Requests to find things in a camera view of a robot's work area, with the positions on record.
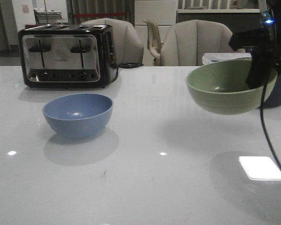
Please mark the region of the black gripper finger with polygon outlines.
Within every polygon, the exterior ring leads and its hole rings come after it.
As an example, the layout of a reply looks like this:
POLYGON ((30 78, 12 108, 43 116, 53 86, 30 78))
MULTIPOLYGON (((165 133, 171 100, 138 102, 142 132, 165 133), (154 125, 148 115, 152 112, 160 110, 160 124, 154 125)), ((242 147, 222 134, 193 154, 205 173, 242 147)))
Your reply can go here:
POLYGON ((245 80, 249 89, 259 88, 275 77, 274 50, 250 48, 251 67, 245 80))

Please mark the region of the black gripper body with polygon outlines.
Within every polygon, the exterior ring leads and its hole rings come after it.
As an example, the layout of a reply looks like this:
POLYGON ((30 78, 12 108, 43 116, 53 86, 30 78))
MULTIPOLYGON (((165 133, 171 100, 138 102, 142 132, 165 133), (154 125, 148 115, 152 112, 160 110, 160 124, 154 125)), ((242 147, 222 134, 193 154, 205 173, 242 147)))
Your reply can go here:
POLYGON ((273 66, 281 70, 281 0, 260 0, 259 27, 233 33, 229 46, 233 50, 248 48, 254 69, 273 66))

